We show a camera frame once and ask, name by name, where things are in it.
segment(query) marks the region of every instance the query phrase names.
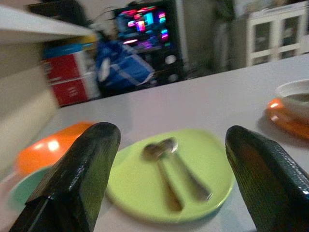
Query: green plate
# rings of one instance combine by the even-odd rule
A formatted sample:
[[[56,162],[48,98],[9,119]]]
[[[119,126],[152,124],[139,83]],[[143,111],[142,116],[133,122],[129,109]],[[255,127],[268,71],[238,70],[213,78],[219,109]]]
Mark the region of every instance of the green plate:
[[[208,202],[194,198],[181,166],[173,156],[163,162],[173,187],[184,202],[182,211],[171,211],[166,203],[166,186],[156,161],[143,158],[143,148],[175,137],[178,154],[187,167],[213,192]],[[225,148],[205,130],[184,129],[156,135],[119,151],[112,166],[107,194],[126,213],[154,222],[180,223],[199,219],[218,209],[228,197],[234,175]]]
[[[41,168],[19,181],[9,192],[8,206],[21,213],[28,198],[49,169],[50,166]]]

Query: metal spoon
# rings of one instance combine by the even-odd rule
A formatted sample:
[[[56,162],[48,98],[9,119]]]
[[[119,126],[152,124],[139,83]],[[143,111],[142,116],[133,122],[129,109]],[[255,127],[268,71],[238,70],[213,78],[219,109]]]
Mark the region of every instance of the metal spoon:
[[[177,196],[177,192],[173,189],[171,179],[169,175],[167,174],[167,171],[165,169],[165,166],[162,162],[163,154],[165,151],[159,147],[157,144],[148,144],[143,149],[143,156],[147,160],[156,160],[160,173],[162,174],[164,183],[167,187],[167,203],[171,210],[173,211],[181,211],[183,209],[183,203],[180,200],[180,198]]]
[[[194,174],[188,169],[184,161],[181,157],[177,154],[176,150],[178,148],[178,143],[174,138],[168,138],[158,143],[158,146],[164,149],[167,152],[175,154],[174,157],[177,159],[178,163],[181,165],[183,170],[187,173],[188,177],[190,178],[194,190],[195,196],[199,201],[209,201],[212,197],[212,192],[209,188],[205,187],[195,176]]]

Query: red box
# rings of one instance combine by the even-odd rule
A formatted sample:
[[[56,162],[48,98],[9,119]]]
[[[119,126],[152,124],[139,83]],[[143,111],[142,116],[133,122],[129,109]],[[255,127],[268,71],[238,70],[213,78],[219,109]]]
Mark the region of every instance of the red box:
[[[79,78],[86,73],[83,51],[45,59],[43,65],[51,83]]]
[[[53,83],[51,87],[60,106],[84,102],[100,96],[94,73],[88,73],[83,78]]]

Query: table surface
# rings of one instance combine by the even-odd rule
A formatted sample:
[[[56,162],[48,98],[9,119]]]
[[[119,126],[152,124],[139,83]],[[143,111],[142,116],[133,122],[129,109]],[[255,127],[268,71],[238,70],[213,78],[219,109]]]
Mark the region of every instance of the table surface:
[[[308,64],[309,55],[302,55],[64,107],[36,140],[79,121],[107,121],[121,131],[120,149],[149,136],[183,128],[211,131],[224,143],[226,130],[241,125],[278,142],[309,172],[309,142],[277,128],[264,112],[275,97],[277,86],[309,79]],[[104,198],[95,231],[253,232],[255,226],[235,184],[214,217],[182,225],[137,221]]]

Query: orange plate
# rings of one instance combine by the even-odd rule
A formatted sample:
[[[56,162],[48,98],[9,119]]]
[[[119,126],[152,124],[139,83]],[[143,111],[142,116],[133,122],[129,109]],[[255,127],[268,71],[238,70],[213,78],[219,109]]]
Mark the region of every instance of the orange plate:
[[[297,117],[285,109],[280,99],[275,98],[268,103],[266,115],[272,122],[287,132],[303,139],[309,139],[309,125],[298,120]]]
[[[17,155],[16,168],[22,175],[28,175],[40,168],[53,165],[93,124],[91,122],[74,124],[25,148]]]

